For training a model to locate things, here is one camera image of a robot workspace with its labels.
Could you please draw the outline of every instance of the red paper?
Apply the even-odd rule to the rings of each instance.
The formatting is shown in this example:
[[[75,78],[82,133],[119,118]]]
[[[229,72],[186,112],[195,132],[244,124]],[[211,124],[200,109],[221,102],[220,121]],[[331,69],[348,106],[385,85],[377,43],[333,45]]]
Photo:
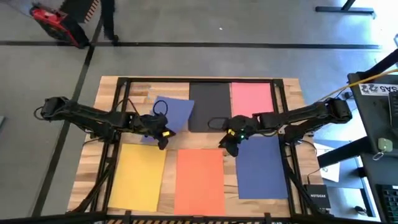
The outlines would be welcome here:
[[[177,157],[175,215],[225,215],[223,151],[181,149]]]
[[[273,112],[269,83],[232,83],[232,116]]]

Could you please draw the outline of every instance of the robotic arm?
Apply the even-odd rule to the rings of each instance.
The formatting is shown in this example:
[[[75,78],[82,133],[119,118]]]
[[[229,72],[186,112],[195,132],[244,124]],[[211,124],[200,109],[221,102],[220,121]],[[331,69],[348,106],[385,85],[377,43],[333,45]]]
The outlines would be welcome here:
[[[344,124],[352,118],[347,102],[341,99],[329,98],[316,102],[310,106],[288,111],[285,113],[255,113],[252,118],[237,115],[226,119],[222,129],[226,131],[220,146],[233,156],[238,155],[238,144],[249,139],[254,134],[272,136],[283,126],[285,127],[285,142],[295,142],[310,131],[316,131],[328,123]]]
[[[38,118],[46,121],[69,121],[91,138],[99,138],[102,141],[113,143],[118,140],[117,133],[134,133],[151,136],[158,140],[159,149],[164,149],[169,142],[168,138],[175,133],[166,127],[165,114],[139,115],[136,112],[102,111],[89,106],[80,105],[76,101],[65,97],[52,97],[36,112],[42,109]]]

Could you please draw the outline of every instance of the label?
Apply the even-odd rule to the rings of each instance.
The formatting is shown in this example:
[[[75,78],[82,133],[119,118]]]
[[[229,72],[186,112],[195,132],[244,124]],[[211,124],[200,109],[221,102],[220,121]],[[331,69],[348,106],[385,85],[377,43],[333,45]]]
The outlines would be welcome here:
[[[368,96],[388,96],[389,92],[398,91],[398,85],[390,84],[359,84],[362,95]]]

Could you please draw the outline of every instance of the wooden tabletop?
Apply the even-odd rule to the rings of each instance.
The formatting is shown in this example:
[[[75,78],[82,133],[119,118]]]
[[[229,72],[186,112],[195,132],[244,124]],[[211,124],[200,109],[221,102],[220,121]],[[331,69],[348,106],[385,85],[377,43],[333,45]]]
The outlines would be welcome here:
[[[104,76],[99,84],[94,107],[109,111],[112,107],[113,96],[116,89],[116,76]],[[290,110],[303,107],[304,100],[299,80],[296,78],[284,78],[285,95]],[[132,100],[140,114],[149,113],[157,96],[167,96],[178,99],[189,99],[189,83],[132,83],[129,98]],[[279,110],[282,110],[280,96],[277,94]],[[157,212],[132,211],[136,215],[173,215],[175,192],[175,169],[178,149],[216,149],[218,142],[224,133],[190,133],[187,125],[176,136],[170,139],[167,145],[167,157],[165,162],[162,186],[160,190]],[[121,143],[139,143],[142,136],[124,133]],[[103,143],[91,142],[83,147],[80,163],[73,184],[72,194],[68,204],[68,210],[76,208],[87,196],[87,193],[95,184],[100,163]],[[309,144],[301,144],[297,148],[297,157],[303,183],[307,183],[307,175],[319,168],[314,148]],[[235,158],[224,154],[224,196],[226,216],[263,216],[264,212],[271,213],[272,217],[289,217],[289,208],[286,199],[283,200],[243,200],[238,198],[238,181],[236,179]],[[323,184],[320,173],[310,176],[312,184]],[[296,211],[300,212],[297,190],[292,183],[292,190]],[[109,208],[110,214],[124,214],[125,210]]]

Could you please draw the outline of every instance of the floor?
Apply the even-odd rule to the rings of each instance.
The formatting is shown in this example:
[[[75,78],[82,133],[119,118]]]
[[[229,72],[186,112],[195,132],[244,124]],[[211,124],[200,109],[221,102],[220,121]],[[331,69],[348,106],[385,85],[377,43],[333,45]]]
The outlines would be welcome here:
[[[53,7],[62,3],[41,2]],[[52,39],[27,16],[29,0],[0,0],[4,21],[0,23],[0,116],[6,117],[0,129],[0,219],[32,213],[62,126],[33,118],[33,110],[45,98],[71,98],[80,80],[84,83],[79,102],[92,105],[102,75],[295,77],[300,79],[306,103],[312,103],[344,85],[349,72],[367,70],[396,47],[398,28],[389,23],[396,19],[393,2],[358,1],[358,6],[374,7],[376,16],[313,10],[343,2],[116,0],[115,30],[124,42],[361,44],[382,49],[95,47],[85,73],[88,48],[8,45],[7,41],[48,43]],[[82,25],[90,38],[99,13]],[[102,32],[98,40],[106,41]],[[317,134],[354,140],[360,134],[351,134],[353,125],[361,123],[354,119],[337,131],[330,126]],[[70,127],[44,215],[65,212],[84,137],[78,128]]]

